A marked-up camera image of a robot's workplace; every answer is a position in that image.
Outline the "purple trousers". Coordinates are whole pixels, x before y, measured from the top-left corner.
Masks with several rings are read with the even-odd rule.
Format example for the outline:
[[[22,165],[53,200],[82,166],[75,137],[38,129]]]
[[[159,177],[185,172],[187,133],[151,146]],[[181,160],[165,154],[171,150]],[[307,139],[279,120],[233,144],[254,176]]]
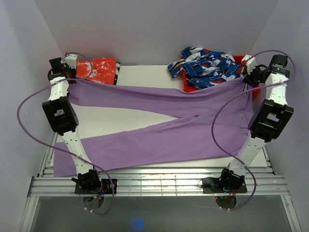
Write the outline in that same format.
[[[173,88],[111,86],[81,81],[69,100],[83,107],[142,110],[173,121],[82,139],[91,162],[105,170],[236,154],[247,138],[252,96],[235,79],[186,93]]]

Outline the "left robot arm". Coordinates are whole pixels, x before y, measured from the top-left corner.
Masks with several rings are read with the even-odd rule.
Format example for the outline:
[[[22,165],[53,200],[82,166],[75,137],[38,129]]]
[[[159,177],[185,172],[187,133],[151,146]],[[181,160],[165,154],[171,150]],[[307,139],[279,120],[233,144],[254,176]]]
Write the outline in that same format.
[[[72,159],[77,177],[72,181],[76,183],[78,192],[99,193],[102,180],[84,150],[77,131],[78,117],[69,102],[69,85],[76,83],[77,57],[77,54],[68,53],[64,58],[49,60],[51,70],[48,80],[51,90],[42,108],[52,130],[62,138],[69,152],[74,154]]]

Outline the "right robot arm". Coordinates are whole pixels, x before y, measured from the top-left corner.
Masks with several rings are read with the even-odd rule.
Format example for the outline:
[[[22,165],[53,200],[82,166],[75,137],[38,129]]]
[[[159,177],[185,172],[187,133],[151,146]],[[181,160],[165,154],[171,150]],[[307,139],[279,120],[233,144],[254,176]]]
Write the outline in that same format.
[[[236,191],[245,185],[246,168],[266,144],[279,137],[292,117],[294,110],[286,100],[285,83],[290,77],[287,63],[288,57],[280,54],[274,55],[268,66],[257,65],[255,58],[249,55],[242,59],[244,83],[251,87],[264,84],[266,97],[249,122],[246,142],[221,172],[218,179],[220,190]]]

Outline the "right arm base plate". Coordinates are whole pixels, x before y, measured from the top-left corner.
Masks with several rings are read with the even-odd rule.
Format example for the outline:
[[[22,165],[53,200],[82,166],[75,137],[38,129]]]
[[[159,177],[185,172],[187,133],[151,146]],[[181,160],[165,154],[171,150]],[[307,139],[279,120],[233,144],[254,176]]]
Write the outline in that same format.
[[[206,177],[201,179],[198,184],[198,188],[203,189],[203,193],[247,193],[247,187],[246,185],[242,185],[239,187],[239,189],[236,189],[235,187],[229,186],[227,184],[222,184],[219,181],[219,178],[214,177]]]

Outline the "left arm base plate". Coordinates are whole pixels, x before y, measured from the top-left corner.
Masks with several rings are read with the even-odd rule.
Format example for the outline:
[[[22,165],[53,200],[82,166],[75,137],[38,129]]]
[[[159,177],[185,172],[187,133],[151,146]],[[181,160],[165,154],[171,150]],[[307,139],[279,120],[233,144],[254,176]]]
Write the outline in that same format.
[[[76,183],[74,193],[75,194],[112,194],[112,186],[114,188],[114,194],[117,192],[118,180],[112,178],[112,183],[109,179],[101,179],[101,184],[99,184],[94,190],[89,188],[82,188],[79,184]]]

